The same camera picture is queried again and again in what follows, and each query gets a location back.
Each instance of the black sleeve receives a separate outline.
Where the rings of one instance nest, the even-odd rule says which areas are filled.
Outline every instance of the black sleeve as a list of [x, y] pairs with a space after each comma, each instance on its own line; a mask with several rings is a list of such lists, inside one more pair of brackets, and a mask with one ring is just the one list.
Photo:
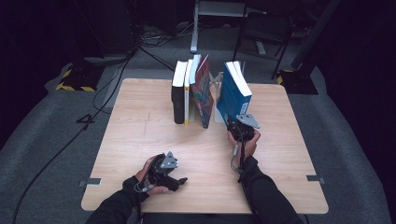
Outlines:
[[[132, 208], [139, 203], [139, 193], [134, 191], [134, 185], [137, 183], [135, 176], [126, 179], [122, 183], [122, 189], [102, 201], [86, 223], [126, 223], [132, 214]], [[148, 196], [147, 193], [141, 193], [141, 202], [145, 201]]]
[[257, 166], [253, 157], [244, 161], [244, 172], [239, 181], [251, 207], [256, 211], [261, 223], [303, 223], [288, 199], [277, 189], [276, 184]]

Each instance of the blue book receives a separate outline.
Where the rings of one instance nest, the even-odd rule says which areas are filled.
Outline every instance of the blue book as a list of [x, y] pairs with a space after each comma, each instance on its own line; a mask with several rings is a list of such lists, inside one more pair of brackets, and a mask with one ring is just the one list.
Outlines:
[[224, 120], [236, 121], [237, 115], [244, 115], [248, 111], [252, 93], [242, 74], [239, 62], [224, 64], [223, 78], [217, 108]]

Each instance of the book spine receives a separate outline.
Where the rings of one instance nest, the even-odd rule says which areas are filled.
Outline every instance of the book spine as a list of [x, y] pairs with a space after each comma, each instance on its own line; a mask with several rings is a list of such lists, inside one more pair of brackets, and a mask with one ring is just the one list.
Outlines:
[[189, 124], [190, 119], [190, 88], [184, 87], [184, 124]]
[[174, 108], [174, 121], [176, 124], [184, 122], [184, 88], [172, 86], [172, 102]]

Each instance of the person's left hand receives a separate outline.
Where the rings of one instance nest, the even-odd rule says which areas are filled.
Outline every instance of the person's left hand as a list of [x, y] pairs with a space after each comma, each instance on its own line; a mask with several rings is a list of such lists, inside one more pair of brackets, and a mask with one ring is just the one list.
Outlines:
[[[137, 174], [135, 175], [135, 177], [137, 178], [138, 181], [142, 181], [146, 171], [149, 168], [149, 165], [151, 164], [151, 162], [154, 160], [155, 156], [151, 157], [150, 159], [148, 159], [145, 163], [145, 165], [143, 166], [143, 169], [141, 169], [139, 172], [137, 172]], [[169, 189], [167, 187], [164, 186], [154, 186], [154, 188], [150, 189], [147, 191], [148, 195], [151, 194], [160, 194], [160, 193], [166, 193], [168, 192]]]

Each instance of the wooden table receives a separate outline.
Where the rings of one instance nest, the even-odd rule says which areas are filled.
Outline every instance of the wooden table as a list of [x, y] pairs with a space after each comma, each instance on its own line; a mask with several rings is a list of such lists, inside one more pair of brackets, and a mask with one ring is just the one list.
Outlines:
[[[248, 112], [262, 134], [254, 157], [299, 214], [324, 214], [328, 205], [307, 152], [289, 98], [280, 85], [249, 84], [253, 92]], [[189, 125], [175, 124], [171, 80], [124, 79], [82, 208], [94, 210], [121, 188], [122, 181], [140, 170], [154, 155], [172, 151], [179, 167], [170, 176], [189, 180], [176, 192], [149, 197], [143, 212], [250, 213], [238, 174], [230, 167], [232, 146], [226, 127], [211, 118], [204, 129], [197, 117]]]

